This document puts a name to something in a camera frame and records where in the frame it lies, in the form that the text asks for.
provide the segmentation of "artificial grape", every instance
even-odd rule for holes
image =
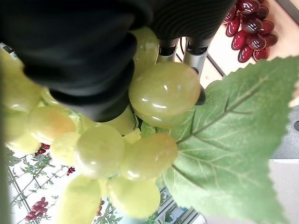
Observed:
[[[28,130],[40,142],[51,145],[64,133],[75,132],[76,125],[63,111],[53,107],[36,107],[28,115]]]
[[[194,69],[184,63],[158,63],[132,81],[129,98],[139,115],[170,118],[191,109],[200,94]]]
[[[232,49],[240,50],[245,44],[248,34],[244,30],[240,30],[233,38]]]
[[[2,103],[10,109],[29,112],[41,99],[41,87],[29,80],[23,73],[19,59],[13,59],[0,50],[2,78]]]
[[[159,44],[154,32],[147,27],[134,30],[132,34],[137,39],[136,53],[133,57],[135,64],[133,78],[137,78],[148,67],[156,63]]]
[[[261,6],[260,9],[255,13],[259,19],[264,20],[269,14],[269,9],[266,6]]]
[[[268,20],[263,21],[263,26],[259,31],[260,34],[269,34],[274,29],[274,23]]]
[[[261,30],[263,22],[259,19],[249,20],[248,22],[242,23],[242,29],[249,34],[256,34]]]
[[[62,106],[57,100],[55,100],[52,97],[52,95],[51,95],[48,88],[43,88],[42,89],[41,96],[42,96],[42,98],[44,99],[44,101],[46,102],[47,105],[54,106],[54,107],[57,107],[57,108],[60,108],[60,109],[65,109],[64,106]]]
[[[5,145],[14,152],[31,154],[39,149],[40,142],[34,139],[29,132],[25,132],[13,141],[5,142]]]
[[[49,202],[44,202],[44,203],[41,204],[41,207],[42,207],[42,208],[47,207],[48,204],[49,204]]]
[[[56,138],[50,149],[52,158],[66,166],[73,166],[75,146],[80,136],[78,133],[65,133]]]
[[[260,35],[250,35],[247,37],[246,43],[253,50],[262,50],[266,47],[266,40]]]
[[[152,180],[130,181],[115,176],[107,187],[113,205],[129,217],[145,218],[159,207],[160,192]]]
[[[117,172],[125,143],[113,127],[100,125],[88,129],[77,141],[75,163],[83,175],[107,178]]]
[[[72,180],[58,199],[55,224],[90,224],[101,200],[98,180],[80,175]]]
[[[242,14],[252,14],[260,9],[261,4],[257,0],[239,0],[237,9]]]
[[[232,37],[234,36],[240,27],[240,16],[237,15],[231,22],[226,26],[226,36]]]
[[[25,217],[25,220],[26,220],[26,221],[31,221],[31,219],[32,219],[32,217],[30,217],[30,216],[26,216],[26,217]]]
[[[14,111],[3,108],[4,117],[4,139],[5,141],[12,141],[21,137],[25,133],[25,121],[27,114],[21,111]]]
[[[253,49],[251,49],[248,45],[244,46],[239,54],[238,54],[238,61],[240,63],[247,62],[253,54]]]
[[[226,14],[224,18],[224,22],[228,23],[231,22],[235,18],[235,11],[236,11],[236,6],[234,5],[230,11]]]
[[[275,34],[263,35],[263,38],[266,40],[266,47],[272,47],[278,41],[278,37]]]
[[[156,133],[126,148],[120,174],[129,180],[150,180],[168,169],[177,155],[175,140],[166,133]]]
[[[258,50],[253,52],[253,57],[256,61],[261,59],[268,59],[269,57],[269,48],[264,48],[263,50]]]
[[[130,106],[128,106],[120,116],[102,124],[112,126],[122,135],[126,135],[134,131],[136,127],[136,118],[132,113]]]

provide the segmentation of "green grape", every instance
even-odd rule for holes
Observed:
[[[137,50],[133,57],[135,64],[134,78],[137,78],[143,71],[156,63],[159,44],[156,35],[149,28],[134,30],[132,34],[137,39]]]
[[[166,117],[144,115],[144,114],[140,114],[138,111],[135,111],[135,113],[143,121],[145,121],[155,127],[161,127],[161,128],[172,128],[175,126],[179,126],[186,121],[187,116],[188,116],[187,112],[176,115],[176,116],[166,116]]]
[[[63,165],[73,166],[74,151],[80,134],[78,133],[65,133],[56,138],[50,148],[51,156],[53,159],[60,161]]]
[[[100,201],[99,182],[82,175],[76,177],[58,199],[55,224],[92,223]]]
[[[49,106],[58,107],[60,109],[65,109],[64,106],[62,106],[57,100],[55,100],[51,94],[48,88],[43,88],[41,92],[42,98],[48,104]]]
[[[3,107],[4,139],[5,141],[15,140],[25,133],[25,120],[27,113],[10,110]]]
[[[14,152],[32,154],[39,149],[41,143],[33,138],[29,132],[25,132],[17,139],[5,142],[5,145]]]
[[[125,111],[117,118],[103,122],[104,125],[109,125],[116,128],[122,135],[126,135],[134,131],[136,127],[136,118],[128,106]]]
[[[2,103],[10,109],[29,112],[41,99],[41,87],[23,73],[22,62],[0,50]]]
[[[130,102],[139,116],[166,119],[190,110],[199,94],[195,70],[175,62],[156,64],[134,79],[129,88]]]
[[[126,148],[120,174],[130,180],[153,179],[168,169],[177,155],[175,140],[166,133],[156,133]]]
[[[125,143],[113,127],[99,125],[82,134],[75,149],[76,167],[91,178],[115,174],[123,158]]]
[[[62,110],[45,106],[36,107],[28,115],[27,127],[38,141],[51,145],[64,133],[76,132],[76,125]]]
[[[113,177],[107,183],[112,204],[134,218],[146,218],[157,211],[160,192],[153,181],[130,181]]]

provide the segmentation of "grape cluster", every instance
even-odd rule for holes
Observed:
[[[258,61],[269,57],[269,47],[278,37],[272,34],[274,23],[265,20],[269,13],[264,0],[238,0],[224,19],[226,36],[234,37],[232,49],[240,50],[238,61],[244,63],[252,56]]]
[[[105,204],[105,202],[104,202],[104,201],[101,201],[101,204],[100,204],[100,206],[99,206],[99,208],[98,208],[98,211],[97,211],[97,216],[102,215],[101,210],[102,210],[102,205],[103,205],[103,204]]]
[[[46,153],[48,149],[50,149],[50,146],[42,143],[39,150],[35,153],[35,156],[37,157],[40,154]]]
[[[73,172],[75,172],[75,168],[74,167],[70,167],[67,172],[66,172],[66,175],[69,176],[70,174],[72,174]]]
[[[31,211],[25,217],[26,221],[36,220],[38,217],[42,217],[44,213],[48,211],[46,206],[48,206],[48,202],[46,202],[46,198],[42,197],[40,201],[36,202],[35,205],[32,206]]]

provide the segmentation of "green leaf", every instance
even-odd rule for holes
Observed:
[[[163,179],[179,206],[287,223],[268,177],[268,159],[286,134],[298,65],[298,57],[261,61],[213,82],[189,125],[164,130],[143,123],[142,134],[167,132],[177,141],[178,157]]]

